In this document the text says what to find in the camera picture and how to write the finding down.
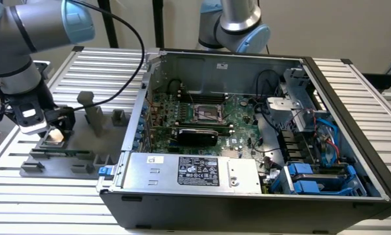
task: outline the power supply label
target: power supply label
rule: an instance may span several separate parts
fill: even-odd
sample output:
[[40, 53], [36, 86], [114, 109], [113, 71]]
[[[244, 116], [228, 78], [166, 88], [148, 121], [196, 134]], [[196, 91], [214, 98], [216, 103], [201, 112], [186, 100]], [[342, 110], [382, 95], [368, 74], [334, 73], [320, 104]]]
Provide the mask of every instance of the power supply label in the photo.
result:
[[217, 158], [180, 157], [177, 183], [192, 186], [220, 186]]

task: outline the green circuit board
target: green circuit board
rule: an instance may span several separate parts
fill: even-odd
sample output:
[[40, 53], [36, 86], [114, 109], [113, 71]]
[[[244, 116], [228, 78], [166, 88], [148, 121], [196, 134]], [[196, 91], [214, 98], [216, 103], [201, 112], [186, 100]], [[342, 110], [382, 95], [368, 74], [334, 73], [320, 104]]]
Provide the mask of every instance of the green circuit board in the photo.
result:
[[[257, 153], [253, 153], [248, 146], [248, 139], [253, 143], [260, 138], [257, 126], [253, 125], [253, 104], [246, 103], [242, 107], [241, 101], [246, 98], [240, 95], [230, 96], [222, 104], [192, 104], [182, 103], [165, 93], [153, 96], [153, 105], [157, 107], [152, 115], [152, 152], [153, 153], [180, 153], [190, 155], [212, 155], [212, 156], [229, 156], [236, 158], [252, 158]], [[192, 125], [194, 122], [194, 113], [204, 109], [209, 110], [221, 109], [221, 125], [208, 126], [210, 123], [217, 123], [205, 116], [198, 115], [197, 123], [205, 123], [208, 127]], [[174, 132], [177, 131], [176, 122], [185, 124], [190, 129], [214, 130], [218, 132], [216, 146], [178, 146], [174, 139]]]

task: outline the white wall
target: white wall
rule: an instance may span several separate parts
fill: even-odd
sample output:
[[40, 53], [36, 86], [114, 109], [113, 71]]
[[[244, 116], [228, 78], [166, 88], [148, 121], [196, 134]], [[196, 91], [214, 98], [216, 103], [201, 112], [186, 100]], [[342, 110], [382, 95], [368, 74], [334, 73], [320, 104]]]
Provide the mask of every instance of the white wall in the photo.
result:
[[[194, 48], [200, 3], [164, 0], [165, 47]], [[137, 29], [145, 47], [154, 47], [152, 0], [110, 0], [110, 5]], [[391, 61], [391, 0], [260, 0], [260, 6], [270, 27], [272, 54], [348, 58], [362, 72], [384, 71]], [[100, 13], [92, 15], [97, 36], [84, 45], [106, 47]], [[116, 29], [120, 47], [138, 48], [130, 31], [118, 23]], [[42, 52], [34, 59], [50, 60], [57, 67], [69, 50]]]

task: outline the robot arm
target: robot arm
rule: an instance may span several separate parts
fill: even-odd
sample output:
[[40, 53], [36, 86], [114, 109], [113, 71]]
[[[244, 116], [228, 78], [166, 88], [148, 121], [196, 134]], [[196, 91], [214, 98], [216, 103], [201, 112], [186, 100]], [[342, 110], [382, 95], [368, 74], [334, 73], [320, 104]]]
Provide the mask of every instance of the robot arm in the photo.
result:
[[52, 113], [57, 106], [30, 54], [93, 37], [88, 11], [66, 0], [30, 0], [10, 7], [0, 4], [0, 111], [22, 133], [40, 133], [60, 119]]
[[269, 28], [260, 21], [253, 0], [204, 0], [200, 9], [197, 49], [260, 53]]

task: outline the white sticker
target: white sticker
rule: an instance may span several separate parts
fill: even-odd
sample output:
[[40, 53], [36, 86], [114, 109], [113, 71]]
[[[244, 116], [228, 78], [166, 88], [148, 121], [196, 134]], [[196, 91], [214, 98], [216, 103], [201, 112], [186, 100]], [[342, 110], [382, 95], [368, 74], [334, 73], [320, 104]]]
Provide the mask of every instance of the white sticker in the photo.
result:
[[216, 69], [226, 70], [228, 69], [228, 64], [217, 64]]
[[162, 156], [148, 156], [146, 163], [162, 164]]

